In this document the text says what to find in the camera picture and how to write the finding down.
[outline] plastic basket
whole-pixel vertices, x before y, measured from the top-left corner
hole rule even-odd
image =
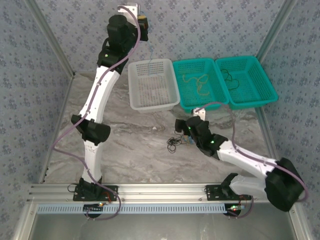
[[[180,105],[190,113],[192,109],[202,107],[210,102],[229,102],[229,94],[224,80],[221,77],[219,68],[211,58],[187,59],[173,62],[173,69],[178,83],[180,93]],[[195,79],[208,75],[206,84],[202,85],[201,92],[197,90]],[[220,104],[213,104],[206,107],[206,110],[218,109]]]
[[[171,110],[180,102],[170,59],[132,62],[128,66],[130,106],[140,113]]]
[[[226,57],[217,59],[215,63],[223,70],[221,75],[224,79],[224,70],[232,76],[232,81],[223,81],[229,89],[231,109],[257,108],[278,100],[274,87],[256,57]]]

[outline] metal profile bar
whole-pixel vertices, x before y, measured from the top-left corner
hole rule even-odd
[[[269,52],[270,48],[274,44],[280,30],[284,26],[289,14],[296,5],[298,0],[284,0],[281,5],[278,14],[275,17],[266,37],[264,38],[259,50],[256,53],[256,58],[262,63]]]
[[[68,84],[68,87],[67,87],[64,99],[63,99],[62,108],[61,108],[57,123],[55,125],[53,136],[52,136],[51,141],[50,141],[50,147],[52,146],[52,144],[54,143],[54,141],[58,137],[59,129],[60,129],[61,124],[62,124],[62,118],[63,118],[64,113],[65,113],[65,109],[66,109],[66,106],[67,106],[67,100],[69,98],[69,93],[70,93],[70,90],[71,90],[71,86],[72,86],[73,80],[74,80],[74,76],[72,75],[70,77],[69,84]],[[40,174],[39,183],[43,183],[45,181],[45,177],[46,177],[46,173],[47,173],[47,170],[48,170],[51,154],[52,154],[52,149],[49,148],[47,153],[46,153],[45,160],[44,160],[44,163],[43,163],[43,166],[42,166],[42,171],[41,171],[41,174]]]
[[[26,204],[21,212],[19,221],[15,226],[15,231],[12,240],[27,240],[29,239],[32,226],[36,217],[38,204]]]
[[[295,203],[289,214],[297,239],[313,240],[302,203]]]
[[[62,48],[60,47],[57,38],[55,37],[54,33],[52,32],[51,28],[49,27],[45,16],[43,15],[41,9],[39,8],[38,4],[35,0],[24,0],[25,4],[29,8],[34,20],[40,27],[42,33],[44,34],[46,40],[50,44],[53,52],[55,53],[56,57],[58,58],[62,68],[64,69],[65,73],[68,77],[72,77],[74,75],[74,71],[63,52]]]
[[[212,201],[207,201],[205,193],[205,186],[208,183],[120,183],[116,185],[119,187],[118,195],[124,205],[212,203]],[[27,202],[37,204],[74,204],[73,193],[68,192],[67,187],[68,184],[34,184],[31,186],[27,196]],[[268,202],[267,199],[256,199],[255,201],[257,203]],[[214,203],[234,203],[234,201],[214,201]]]
[[[279,154],[277,152],[276,149],[276,145],[274,142],[274,139],[272,137],[270,128],[269,128],[269,124],[268,124],[268,120],[265,114],[265,111],[263,109],[263,107],[257,107],[255,108],[255,112],[258,118],[258,122],[261,128],[261,132],[262,132],[262,136],[264,139],[264,142],[266,144],[266,148],[269,152],[269,156],[273,159],[279,159]]]

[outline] white plastic basket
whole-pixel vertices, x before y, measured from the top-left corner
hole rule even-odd
[[[130,106],[141,114],[171,110],[180,102],[170,59],[132,62],[128,66]]]

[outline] wallpaper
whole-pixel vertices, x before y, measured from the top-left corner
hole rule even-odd
[[[24,2],[0,9],[0,240],[11,240],[69,80]]]
[[[75,71],[94,71],[119,0],[37,0]],[[130,61],[255,55],[283,0],[137,0],[149,43]]]
[[[264,108],[276,148],[293,161],[311,197],[305,205],[320,239],[320,2],[299,0],[263,67],[279,94]]]

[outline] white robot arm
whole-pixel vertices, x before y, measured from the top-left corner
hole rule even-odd
[[[198,149],[205,155],[236,165],[254,176],[244,177],[231,173],[220,186],[207,185],[208,200],[234,200],[235,196],[249,195],[268,199],[276,208],[287,212],[304,190],[302,184],[288,174],[290,172],[301,179],[288,159],[282,158],[278,161],[263,157],[233,144],[224,136],[211,134],[209,122],[204,121],[203,116],[201,119],[199,114],[187,121],[177,119],[175,130],[191,136]]]
[[[147,41],[147,18],[145,16],[138,18],[138,23],[141,31],[140,40]],[[85,119],[76,128],[81,133],[84,142],[85,163],[98,183],[102,182],[101,159],[103,146],[111,131],[108,125],[102,123],[103,113],[111,90],[128,60],[122,62],[107,74],[105,73],[111,66],[121,62],[128,55],[138,39],[137,28],[124,15],[112,16],[109,19],[107,31],[108,38],[104,41],[102,51],[99,54],[96,76],[88,99],[79,115],[73,115],[71,118],[71,122],[76,124],[82,116],[86,115]],[[185,135],[191,136],[197,147],[205,155],[234,164],[254,176],[243,177],[232,173],[223,181],[220,187],[217,188],[217,185],[215,185],[209,194],[207,192],[208,199],[215,194],[222,195],[226,199],[230,197],[230,199],[234,199],[232,196],[239,195],[250,195],[259,198],[267,197],[275,207],[282,211],[288,211],[297,201],[303,191],[303,187],[291,176],[266,163],[279,165],[299,176],[292,163],[285,158],[277,161],[259,156],[238,146],[235,148],[233,143],[226,137],[211,134],[208,126],[209,123],[207,121],[204,121],[199,116],[194,116],[187,121],[177,119],[175,130],[177,132],[183,131]],[[263,163],[252,161],[252,159],[243,156],[237,150],[249,156],[262,159]],[[83,199],[86,201],[88,199],[90,199],[89,201],[97,200],[103,194],[102,188],[94,183],[87,170],[83,171],[82,178],[75,191],[77,192],[73,199],[75,200],[76,198],[79,201],[83,201]],[[75,197],[80,194],[84,196],[82,199]]]

